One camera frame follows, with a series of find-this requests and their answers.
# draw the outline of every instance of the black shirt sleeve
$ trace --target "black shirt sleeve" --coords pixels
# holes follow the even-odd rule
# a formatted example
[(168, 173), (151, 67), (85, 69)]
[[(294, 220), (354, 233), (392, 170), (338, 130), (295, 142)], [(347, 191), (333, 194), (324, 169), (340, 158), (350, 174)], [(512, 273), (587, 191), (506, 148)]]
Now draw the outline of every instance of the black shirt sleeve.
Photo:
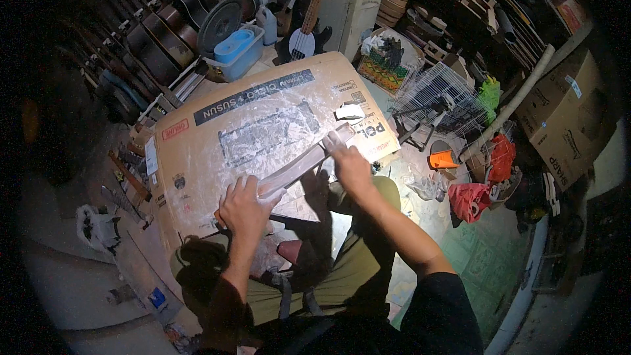
[(478, 322), (460, 277), (438, 272), (420, 280), (401, 333), (427, 354), (482, 354)]

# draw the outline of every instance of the blue plastic container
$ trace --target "blue plastic container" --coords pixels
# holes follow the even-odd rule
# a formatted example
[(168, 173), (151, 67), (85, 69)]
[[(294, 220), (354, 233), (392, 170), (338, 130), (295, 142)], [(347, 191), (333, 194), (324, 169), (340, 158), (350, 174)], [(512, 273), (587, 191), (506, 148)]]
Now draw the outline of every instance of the blue plastic container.
[(215, 60), (230, 63), (237, 55), (244, 51), (254, 40), (254, 32), (250, 29), (240, 29), (230, 37), (215, 46)]
[(218, 60), (213, 60), (209, 58), (203, 58), (209, 66), (213, 66), (219, 68), (224, 78), (227, 82), (232, 83), (243, 77), (245, 73), (256, 63), (261, 55), (263, 55), (263, 35), (265, 34), (265, 30), (263, 28), (259, 28), (256, 25), (243, 25), (239, 28), (239, 31), (252, 31), (254, 33), (254, 39), (251, 39), (248, 45), (239, 52), (235, 54), (232, 60), (228, 63), (224, 63)]

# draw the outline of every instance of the sharp cardboard box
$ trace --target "sharp cardboard box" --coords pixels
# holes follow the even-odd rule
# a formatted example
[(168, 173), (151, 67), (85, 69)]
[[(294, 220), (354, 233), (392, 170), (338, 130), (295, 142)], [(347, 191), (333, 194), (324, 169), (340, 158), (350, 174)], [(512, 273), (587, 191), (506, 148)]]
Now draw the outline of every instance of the sharp cardboard box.
[(167, 253), (190, 236), (217, 232), (213, 213), (237, 177), (264, 178), (336, 128), (334, 111), (360, 103), (356, 145), (375, 161), (400, 146), (355, 69), (338, 52), (246, 77), (188, 102), (156, 124), (147, 141), (154, 215)]
[(562, 190), (592, 166), (611, 138), (617, 118), (608, 105), (611, 97), (594, 57), (578, 48), (539, 80), (515, 111)]

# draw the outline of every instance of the person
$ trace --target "person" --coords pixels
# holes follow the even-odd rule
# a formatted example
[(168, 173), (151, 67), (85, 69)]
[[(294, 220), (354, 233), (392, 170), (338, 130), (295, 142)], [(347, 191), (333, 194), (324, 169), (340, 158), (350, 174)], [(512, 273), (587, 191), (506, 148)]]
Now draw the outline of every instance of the person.
[[(479, 327), (462, 281), (438, 244), (400, 212), (394, 182), (373, 177), (368, 161), (335, 132), (324, 143), (338, 178), (331, 184), (329, 209), (353, 220), (332, 271), (313, 290), (322, 312), (305, 311), (301, 295), (294, 294), (290, 316), (277, 319), (280, 291), (250, 279), (264, 228), (282, 194), (260, 201), (258, 179), (240, 177), (220, 201), (219, 214), (232, 239), (211, 295), (202, 301), (208, 304), (198, 313), (203, 331), (196, 353), (235, 353), (250, 321), (264, 337), (257, 354), (481, 354)], [(400, 331), (387, 319), (395, 251), (418, 276)]]

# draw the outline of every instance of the green tiled floor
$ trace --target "green tiled floor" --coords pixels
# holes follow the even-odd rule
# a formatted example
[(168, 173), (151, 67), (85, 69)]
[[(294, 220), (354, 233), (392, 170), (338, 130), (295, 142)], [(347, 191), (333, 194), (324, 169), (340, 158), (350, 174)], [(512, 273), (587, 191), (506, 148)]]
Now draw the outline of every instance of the green tiled floor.
[(510, 306), (528, 253), (529, 236), (520, 236), (515, 224), (513, 212), (487, 210), (477, 223), (448, 230), (440, 243), (464, 283), (485, 343)]

